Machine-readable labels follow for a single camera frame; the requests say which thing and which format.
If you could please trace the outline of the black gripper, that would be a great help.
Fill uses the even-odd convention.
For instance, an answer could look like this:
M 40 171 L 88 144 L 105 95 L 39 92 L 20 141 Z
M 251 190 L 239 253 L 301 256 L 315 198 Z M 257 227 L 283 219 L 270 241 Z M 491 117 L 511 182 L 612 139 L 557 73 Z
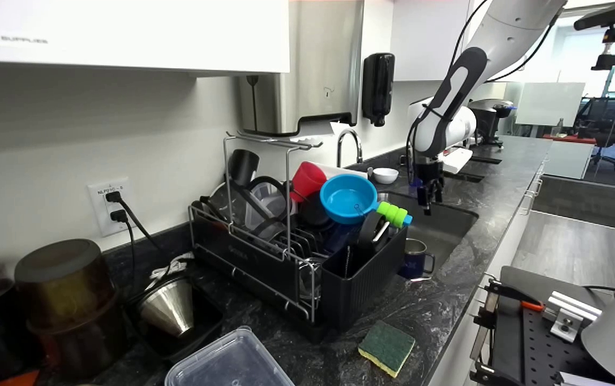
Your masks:
M 411 188 L 419 205 L 433 205 L 441 200 L 444 176 L 436 162 L 415 164 L 411 167 Z

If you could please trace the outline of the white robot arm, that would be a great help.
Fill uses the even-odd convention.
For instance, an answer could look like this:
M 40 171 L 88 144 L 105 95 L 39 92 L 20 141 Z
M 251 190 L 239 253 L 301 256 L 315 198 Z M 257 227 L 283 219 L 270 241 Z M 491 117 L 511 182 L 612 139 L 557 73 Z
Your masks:
M 563 4 L 566 0 L 491 0 L 438 89 L 409 106 L 406 174 L 419 207 L 429 208 L 441 200 L 438 155 L 464 144 L 476 132 L 476 117 L 464 108 L 464 99 L 476 86 L 520 61 Z

